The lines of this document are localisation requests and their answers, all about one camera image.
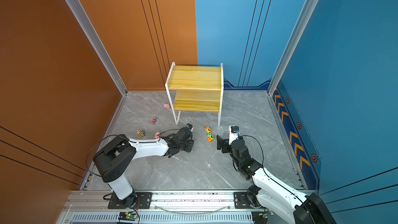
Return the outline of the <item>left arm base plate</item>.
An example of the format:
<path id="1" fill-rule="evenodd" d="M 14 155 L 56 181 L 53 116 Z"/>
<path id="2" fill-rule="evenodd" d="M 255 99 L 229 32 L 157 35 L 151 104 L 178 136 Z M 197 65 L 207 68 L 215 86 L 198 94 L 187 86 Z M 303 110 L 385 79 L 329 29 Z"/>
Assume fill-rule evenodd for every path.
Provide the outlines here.
<path id="1" fill-rule="evenodd" d="M 150 209 L 152 192 L 133 192 L 123 200 L 113 192 L 103 199 L 108 201 L 108 209 Z"/>

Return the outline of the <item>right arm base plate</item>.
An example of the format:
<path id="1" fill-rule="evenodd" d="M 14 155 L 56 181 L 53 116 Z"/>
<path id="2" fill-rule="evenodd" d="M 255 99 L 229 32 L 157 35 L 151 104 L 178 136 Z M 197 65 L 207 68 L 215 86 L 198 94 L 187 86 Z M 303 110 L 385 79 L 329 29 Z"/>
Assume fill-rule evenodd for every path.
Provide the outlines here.
<path id="1" fill-rule="evenodd" d="M 234 192 L 234 206 L 236 209 L 246 209 L 246 208 L 259 208 L 259 202 L 252 193 L 249 192 Z"/>

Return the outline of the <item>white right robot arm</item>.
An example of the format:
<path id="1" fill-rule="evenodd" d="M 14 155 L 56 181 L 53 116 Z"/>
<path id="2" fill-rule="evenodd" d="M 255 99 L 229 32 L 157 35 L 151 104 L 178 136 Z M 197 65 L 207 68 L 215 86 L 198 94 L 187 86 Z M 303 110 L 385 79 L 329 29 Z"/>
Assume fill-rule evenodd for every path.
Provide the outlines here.
<path id="1" fill-rule="evenodd" d="M 247 190 L 247 199 L 253 207 L 267 208 L 288 224 L 336 223 L 317 194 L 308 195 L 290 187 L 251 157 L 243 138 L 229 141 L 217 136 L 217 149 L 229 153 L 236 171 L 252 182 Z"/>

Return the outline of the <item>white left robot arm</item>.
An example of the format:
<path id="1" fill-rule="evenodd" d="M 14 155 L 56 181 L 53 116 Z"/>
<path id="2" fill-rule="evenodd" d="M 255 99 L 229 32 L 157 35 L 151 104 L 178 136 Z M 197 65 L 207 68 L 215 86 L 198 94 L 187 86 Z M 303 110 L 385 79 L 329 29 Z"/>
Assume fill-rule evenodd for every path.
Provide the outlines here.
<path id="1" fill-rule="evenodd" d="M 193 125 L 187 124 L 176 133 L 144 141 L 129 139 L 124 134 L 112 135 L 113 139 L 93 156 L 99 177 L 118 200 L 134 201 L 135 191 L 125 175 L 131 161 L 154 156 L 170 158 L 180 151 L 191 152 L 194 144 L 192 129 Z"/>

